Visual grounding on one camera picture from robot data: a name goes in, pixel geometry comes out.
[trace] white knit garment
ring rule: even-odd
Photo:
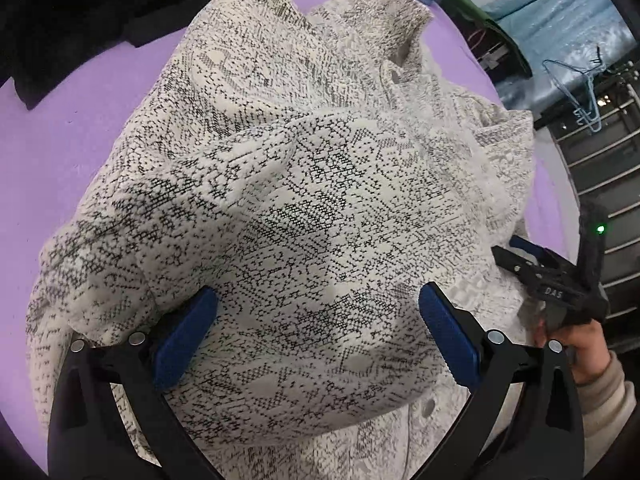
[[[72,330],[114,344],[210,285],[218,322],[166,398],[228,479],[416,471],[466,399],[418,292],[436,281],[523,341],[490,248],[533,172],[530,114],[441,78],[430,19],[415,0],[197,15],[42,251],[27,321],[45,425]]]

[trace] metal bar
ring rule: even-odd
[[[629,139],[635,137],[637,134],[640,134],[640,128],[638,128],[637,130],[632,131],[628,135],[625,135],[621,139],[618,139],[615,142],[612,142],[608,146],[605,146],[604,148],[599,149],[597,152],[593,152],[593,153],[591,153],[591,154],[589,154],[587,156],[584,156],[583,158],[580,158],[579,160],[576,160],[575,162],[572,162],[571,164],[569,164],[569,168],[572,168],[574,166],[577,166],[578,164],[586,162],[587,160],[590,160],[590,158],[593,158],[594,156],[598,156],[601,153],[608,152],[611,148],[615,148],[616,146],[619,146],[620,144],[622,144],[626,140],[629,140]]]
[[[635,204],[628,205],[628,206],[626,206],[626,207],[623,207],[622,209],[619,209],[619,210],[617,210],[617,211],[614,211],[613,213],[611,213],[611,214],[609,215],[609,219],[611,219],[611,218],[615,218],[616,216],[620,216],[620,215],[622,215],[623,213],[626,213],[626,212],[628,212],[628,211],[631,211],[632,209],[635,209],[635,208],[636,208],[636,207],[638,207],[638,206],[640,206],[640,202],[636,202]]]
[[[635,274],[630,274],[628,276],[625,276],[624,278],[620,278],[619,280],[616,280],[615,282],[604,283],[602,286],[604,288],[609,288],[610,286],[616,286],[616,285],[619,285],[620,283],[630,282],[631,280],[634,280],[636,278],[640,278],[640,272],[636,272]]]
[[[626,90],[629,92],[631,98],[636,102],[636,106],[640,108],[640,97],[636,93],[636,89],[633,87],[631,83],[626,84]]]
[[[619,251],[620,249],[624,249],[625,247],[629,247],[629,245],[637,244],[638,242],[640,242],[640,237],[635,238],[633,240],[629,240],[628,242],[625,242],[625,243],[620,244],[618,246],[612,247],[610,249],[607,249],[606,251],[604,251],[604,253],[605,254],[615,253],[616,251]]]
[[[594,190],[596,190],[596,189],[598,189],[598,188],[600,188],[602,186],[606,186],[607,184],[611,184],[612,182],[615,182],[615,181],[617,181],[618,179],[620,179],[620,178],[622,178],[624,176],[632,174],[633,172],[635,172],[637,170],[640,170],[640,164],[638,164],[637,166],[632,167],[630,170],[626,170],[626,171],[623,171],[620,174],[617,174],[616,176],[612,176],[611,178],[608,178],[604,182],[596,184],[595,186],[588,187],[584,191],[579,191],[578,192],[578,196],[582,196],[585,193],[590,193],[591,191],[594,191]]]
[[[625,310],[621,310],[620,312],[616,312],[615,314],[609,314],[607,319],[614,319],[615,317],[624,316],[625,314],[629,314],[634,310],[638,310],[638,307],[632,306],[630,308],[626,308]]]
[[[613,114],[617,114],[620,110],[623,110],[624,108],[628,107],[629,105],[633,104],[634,100],[633,99],[629,99],[629,101],[625,101],[624,103],[622,103],[619,107],[617,108],[613,108],[612,111],[607,112],[606,114],[604,114],[601,119],[607,119],[609,117],[611,117]],[[584,126],[580,126],[580,128],[578,128],[577,130],[574,130],[572,132],[569,132],[568,134],[566,134],[565,136],[562,136],[558,139],[558,142],[561,142],[565,139],[568,139],[569,137],[573,137],[575,134],[579,134],[581,131],[586,130],[589,127],[588,124],[585,124]]]

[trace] purple table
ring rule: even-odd
[[[302,11],[325,0],[294,0]],[[424,33],[442,74],[498,101],[491,82],[442,10]],[[46,467],[46,439],[31,401],[24,316],[38,253],[68,221],[109,155],[125,121],[151,88],[180,40],[176,32],[135,49],[120,44],[92,59],[28,112],[11,81],[0,88],[0,411],[36,462]],[[564,254],[558,201],[537,162],[527,227],[537,243]]]

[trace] metal screw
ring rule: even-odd
[[[82,339],[76,339],[71,343],[71,351],[73,353],[79,352],[84,348],[84,341]]]
[[[129,336],[129,344],[132,346],[142,345],[145,342],[145,335],[142,332],[134,332]]]
[[[489,341],[494,344],[501,345],[502,343],[504,343],[504,334],[502,332],[498,332],[497,330],[489,331],[486,336],[489,338]]]
[[[562,351],[562,343],[556,341],[555,339],[552,339],[551,341],[549,341],[549,348],[551,348],[552,352],[559,354]]]

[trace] sleeve cuff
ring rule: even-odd
[[[578,386],[578,400],[583,414],[592,412],[609,399],[625,380],[622,365],[615,352],[609,351],[611,362],[595,381]]]

